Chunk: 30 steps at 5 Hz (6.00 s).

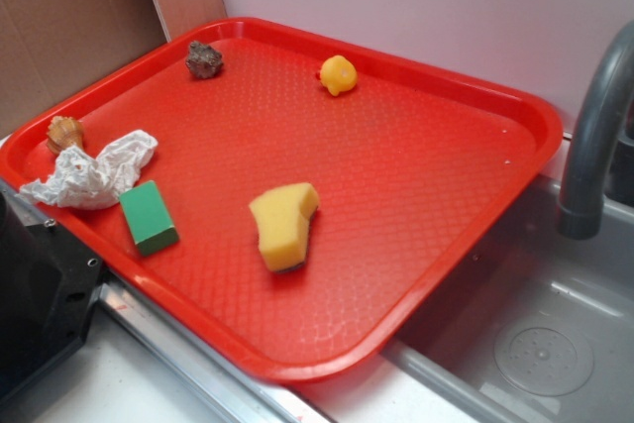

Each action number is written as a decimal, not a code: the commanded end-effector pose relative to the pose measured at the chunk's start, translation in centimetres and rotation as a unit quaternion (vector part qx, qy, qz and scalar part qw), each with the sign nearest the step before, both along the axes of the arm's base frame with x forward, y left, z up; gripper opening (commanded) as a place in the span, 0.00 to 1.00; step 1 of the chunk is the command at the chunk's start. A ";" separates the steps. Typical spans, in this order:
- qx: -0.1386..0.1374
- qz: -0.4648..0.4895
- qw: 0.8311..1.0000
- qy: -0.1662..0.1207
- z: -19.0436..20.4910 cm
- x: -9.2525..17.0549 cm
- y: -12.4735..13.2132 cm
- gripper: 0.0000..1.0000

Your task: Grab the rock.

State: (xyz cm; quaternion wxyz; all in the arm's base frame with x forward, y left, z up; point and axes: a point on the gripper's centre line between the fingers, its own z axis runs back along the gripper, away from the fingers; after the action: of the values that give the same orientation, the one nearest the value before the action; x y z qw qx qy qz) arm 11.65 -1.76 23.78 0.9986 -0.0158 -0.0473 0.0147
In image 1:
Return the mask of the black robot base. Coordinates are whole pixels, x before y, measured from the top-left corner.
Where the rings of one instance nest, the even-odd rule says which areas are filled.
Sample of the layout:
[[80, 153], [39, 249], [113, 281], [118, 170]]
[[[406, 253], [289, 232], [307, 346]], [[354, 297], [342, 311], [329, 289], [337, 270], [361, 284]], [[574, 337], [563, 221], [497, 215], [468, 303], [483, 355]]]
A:
[[25, 224], [1, 196], [1, 403], [81, 348], [103, 260], [51, 218]]

